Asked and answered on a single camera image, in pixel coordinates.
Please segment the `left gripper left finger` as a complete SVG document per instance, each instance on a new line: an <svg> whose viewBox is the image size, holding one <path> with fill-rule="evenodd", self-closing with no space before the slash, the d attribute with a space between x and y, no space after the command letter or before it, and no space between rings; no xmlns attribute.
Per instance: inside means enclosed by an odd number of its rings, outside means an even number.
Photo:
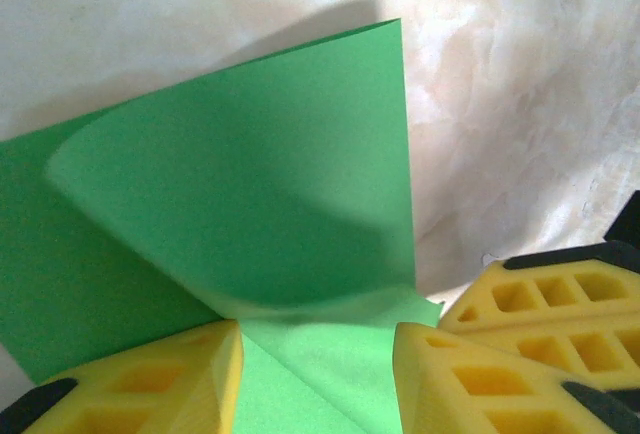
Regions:
<svg viewBox="0 0 640 434"><path fill-rule="evenodd" d="M242 376L235 321L63 371L1 413L4 433L229 433Z"/></svg>

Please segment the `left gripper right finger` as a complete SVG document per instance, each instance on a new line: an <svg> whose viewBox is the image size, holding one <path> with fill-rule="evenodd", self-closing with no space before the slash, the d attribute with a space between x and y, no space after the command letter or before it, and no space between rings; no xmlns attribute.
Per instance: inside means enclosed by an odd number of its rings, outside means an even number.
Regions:
<svg viewBox="0 0 640 434"><path fill-rule="evenodd" d="M620 400L566 371L417 323L395 330L406 433L636 433Z"/></svg>

